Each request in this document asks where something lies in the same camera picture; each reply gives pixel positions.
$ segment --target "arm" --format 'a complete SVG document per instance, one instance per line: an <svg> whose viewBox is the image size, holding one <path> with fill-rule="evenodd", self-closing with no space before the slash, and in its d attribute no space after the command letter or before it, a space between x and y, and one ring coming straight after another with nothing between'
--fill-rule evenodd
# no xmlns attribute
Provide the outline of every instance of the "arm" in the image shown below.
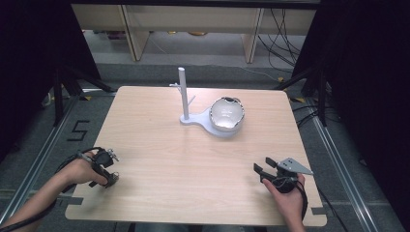
<svg viewBox="0 0 410 232"><path fill-rule="evenodd" d="M28 200L13 216L11 216L0 228L28 219L46 209L60 194L60 192L71 184L84 184L95 181L105 185L105 177L97 174L88 161L76 159L61 169L48 180L39 191ZM35 231L40 225L40 220L21 227L15 231Z"/></svg>
<svg viewBox="0 0 410 232"><path fill-rule="evenodd" d="M302 174L298 174L298 181L304 185L305 177ZM280 193L268 180L263 179L262 182L268 191L274 196L278 210L280 214L283 215L289 230L292 232L305 232L306 230L302 223L301 214L303 207L301 193L296 188L288 193Z"/></svg>

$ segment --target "bowl rim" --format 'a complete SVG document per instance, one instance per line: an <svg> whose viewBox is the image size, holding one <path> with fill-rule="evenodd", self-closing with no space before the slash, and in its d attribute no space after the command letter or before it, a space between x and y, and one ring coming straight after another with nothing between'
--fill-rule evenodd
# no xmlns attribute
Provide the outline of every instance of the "bowl rim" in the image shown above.
<svg viewBox="0 0 410 232"><path fill-rule="evenodd" d="M230 102L230 103L237 103L241 106L242 109L242 115L241 117L237 120L237 122L233 125L233 127L223 127L217 124L217 122L215 122L213 114L212 114L212 109L214 108L214 105L221 100L225 100L226 102ZM238 125L242 122L242 120L245 117L245 110L244 110L244 106L242 105L241 101L237 98L231 98L231 97L221 97L217 100L214 101L214 103L212 104L210 110L209 110L209 116L211 118L211 122L212 122L212 126L214 126L216 129L220 130L220 131L234 131L237 130L239 127Z"/></svg>

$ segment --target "wooden table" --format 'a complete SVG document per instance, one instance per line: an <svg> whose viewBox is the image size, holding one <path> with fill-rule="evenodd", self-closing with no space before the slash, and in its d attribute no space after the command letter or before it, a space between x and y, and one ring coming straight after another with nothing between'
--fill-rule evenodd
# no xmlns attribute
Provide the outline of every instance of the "wooden table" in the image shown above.
<svg viewBox="0 0 410 232"><path fill-rule="evenodd" d="M111 188L77 186L69 219L193 224L282 225L284 221L259 176L256 162L308 158L286 94L281 91L189 88L190 113L201 113L220 97L241 100L245 121L231 138L199 126L183 126L181 95L171 87L122 87L102 125L96 146L120 158L108 167L120 173ZM306 176L305 226L323 226L325 215L314 179Z"/></svg>

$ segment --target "white bowl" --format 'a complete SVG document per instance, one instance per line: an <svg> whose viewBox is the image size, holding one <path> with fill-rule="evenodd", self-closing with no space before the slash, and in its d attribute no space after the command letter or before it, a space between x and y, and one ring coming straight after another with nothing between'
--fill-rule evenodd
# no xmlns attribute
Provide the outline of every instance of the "white bowl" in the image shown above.
<svg viewBox="0 0 410 232"><path fill-rule="evenodd" d="M209 117L218 131L237 131L245 116L241 102L235 98L223 97L212 104Z"/></svg>

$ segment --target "aluminum rail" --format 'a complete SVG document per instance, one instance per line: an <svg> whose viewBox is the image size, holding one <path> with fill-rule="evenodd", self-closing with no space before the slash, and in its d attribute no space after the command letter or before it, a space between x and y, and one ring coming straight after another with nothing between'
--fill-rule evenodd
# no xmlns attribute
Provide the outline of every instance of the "aluminum rail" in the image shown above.
<svg viewBox="0 0 410 232"><path fill-rule="evenodd" d="M15 195L9 202L9 205L6 207L6 210L4 210L1 214L0 224L3 224L3 222L11 217L24 204L28 194L30 193L31 187L37 181L40 172L45 165L45 162L47 161L52 149L54 148L61 134L61 131L63 130L64 126L66 126L68 118L70 117L70 113L78 100L79 96L70 97L65 107L66 113L64 114L64 117L61 119L60 123L52 129L42 149L40 150L29 171L24 177L24 180L21 182L20 186L15 192Z"/></svg>
<svg viewBox="0 0 410 232"><path fill-rule="evenodd" d="M311 99L307 99L307 104L314 105L314 102ZM343 159L340 156L340 153L337 150L337 147L329 134L329 131L326 127L322 126L322 123L318 117L313 118L314 125L319 132L320 137L322 138L323 143L325 144L326 150L328 151L329 157L332 160L332 163L337 171L337 175L340 178L340 181L346 191L347 196L352 203L353 209L356 212L356 215L365 231L379 231L377 225L374 222L374 218L368 209L366 202L359 193L358 188L356 187L349 171L347 170L346 165L343 162Z"/></svg>

